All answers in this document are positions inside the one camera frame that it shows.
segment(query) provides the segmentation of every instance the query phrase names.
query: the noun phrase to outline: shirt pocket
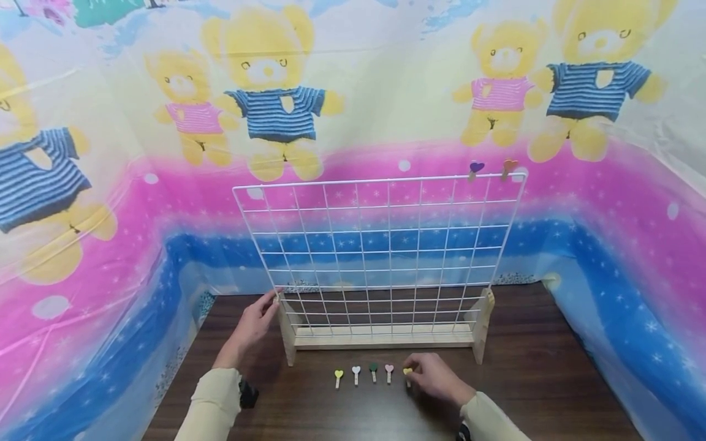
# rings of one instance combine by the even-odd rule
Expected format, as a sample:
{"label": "shirt pocket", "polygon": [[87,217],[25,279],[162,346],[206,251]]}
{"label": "shirt pocket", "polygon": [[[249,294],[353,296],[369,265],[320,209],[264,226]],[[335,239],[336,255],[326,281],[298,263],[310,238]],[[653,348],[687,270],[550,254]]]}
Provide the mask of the shirt pocket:
{"label": "shirt pocket", "polygon": [[31,167],[44,171],[54,168],[54,161],[41,147],[33,148],[21,154]]}
{"label": "shirt pocket", "polygon": [[291,114],[294,111],[294,97],[291,95],[283,95],[280,97],[280,104],[285,112]]}
{"label": "shirt pocket", "polygon": [[615,71],[611,69],[602,69],[596,72],[596,87],[599,89],[605,89],[606,87],[610,86],[610,84],[613,82],[613,78],[615,78]]}

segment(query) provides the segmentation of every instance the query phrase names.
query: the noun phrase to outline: grid panel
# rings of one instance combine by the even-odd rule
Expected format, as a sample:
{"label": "grid panel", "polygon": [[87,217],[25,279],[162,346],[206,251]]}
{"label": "grid panel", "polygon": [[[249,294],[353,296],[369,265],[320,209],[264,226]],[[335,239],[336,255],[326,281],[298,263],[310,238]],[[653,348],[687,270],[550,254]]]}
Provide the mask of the grid panel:
{"label": "grid panel", "polygon": [[234,187],[298,338],[468,332],[526,175]]}

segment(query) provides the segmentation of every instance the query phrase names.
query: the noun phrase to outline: wooden table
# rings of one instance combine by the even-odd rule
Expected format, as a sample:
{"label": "wooden table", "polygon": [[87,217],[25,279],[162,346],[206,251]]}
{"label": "wooden table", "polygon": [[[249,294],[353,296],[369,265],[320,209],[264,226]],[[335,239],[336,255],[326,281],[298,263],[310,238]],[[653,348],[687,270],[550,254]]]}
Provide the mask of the wooden table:
{"label": "wooden table", "polygon": [[[611,390],[575,339],[541,284],[496,286],[482,366],[470,349],[437,353],[465,381],[487,393],[534,441],[640,440]],[[189,397],[253,298],[219,297],[186,356],[144,440],[173,440]],[[299,351],[287,367],[273,326],[248,354],[243,374],[260,390],[255,409],[243,410],[230,440],[451,441],[457,409],[406,390],[401,363],[408,350]],[[373,385],[367,365],[380,366]],[[383,365],[395,365],[393,384]],[[351,367],[360,365],[360,385]],[[345,371],[335,390],[333,371]]]}

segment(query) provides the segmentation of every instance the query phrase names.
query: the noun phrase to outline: yellow teddy bear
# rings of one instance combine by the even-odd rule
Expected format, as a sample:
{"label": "yellow teddy bear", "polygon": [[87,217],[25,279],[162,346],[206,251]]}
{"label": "yellow teddy bear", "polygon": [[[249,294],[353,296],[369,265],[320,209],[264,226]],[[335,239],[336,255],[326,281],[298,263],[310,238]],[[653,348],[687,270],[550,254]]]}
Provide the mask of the yellow teddy bear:
{"label": "yellow teddy bear", "polygon": [[485,75],[453,93],[456,102],[473,100],[471,116],[461,135],[466,145],[478,145],[488,133],[495,144],[515,143],[525,107],[542,103],[542,93],[527,74],[534,68],[549,29],[542,20],[535,23],[507,20],[497,26],[480,25],[471,47]]}
{"label": "yellow teddy bear", "polygon": [[571,139],[574,156],[597,162],[605,157],[605,128],[620,114],[626,95],[653,103],[666,83],[632,61],[671,15],[677,0],[557,0],[552,21],[561,38],[564,62],[531,75],[554,94],[544,130],[530,143],[529,157],[549,161]]}
{"label": "yellow teddy bear", "polygon": [[204,23],[202,39],[238,87],[216,102],[247,119],[248,135],[257,142],[248,164],[253,175],[274,181],[289,162],[300,179],[318,178],[323,164],[313,115],[343,112],[343,98],[300,84],[314,42],[306,12],[298,6],[279,12],[244,7],[230,20]]}
{"label": "yellow teddy bear", "polygon": [[160,106],[155,118],[163,124],[173,123],[181,138],[184,157],[200,165],[205,155],[214,164],[230,164],[231,154],[223,128],[238,128],[238,123],[208,100],[211,88],[208,61],[195,50],[160,52],[145,55],[150,76],[172,102]]}
{"label": "yellow teddy bear", "polygon": [[74,127],[40,130],[30,88],[14,55],[0,44],[0,231],[21,243],[23,230],[58,230],[20,261],[22,278],[53,284],[77,268],[82,234],[108,241],[117,223],[106,205],[80,202],[91,183],[75,161],[88,152],[88,140]]}

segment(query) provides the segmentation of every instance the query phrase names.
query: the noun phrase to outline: bear face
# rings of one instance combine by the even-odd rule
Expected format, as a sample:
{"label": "bear face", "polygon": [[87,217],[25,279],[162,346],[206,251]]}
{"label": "bear face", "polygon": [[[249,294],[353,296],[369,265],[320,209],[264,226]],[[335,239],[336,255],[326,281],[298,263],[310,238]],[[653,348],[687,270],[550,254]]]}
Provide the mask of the bear face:
{"label": "bear face", "polygon": [[313,45],[313,23],[298,6],[281,12],[243,8],[230,21],[211,18],[202,40],[242,90],[298,86]]}
{"label": "bear face", "polygon": [[0,44],[0,149],[29,141],[39,132],[29,90],[14,55]]}
{"label": "bear face", "polygon": [[553,22],[570,64],[632,59],[678,0],[558,0]]}
{"label": "bear face", "polygon": [[521,78],[534,66],[548,34],[546,23],[507,20],[494,27],[480,25],[471,46],[488,78]]}
{"label": "bear face", "polygon": [[197,104],[209,100],[208,61],[197,51],[145,55],[145,65],[172,102]]}

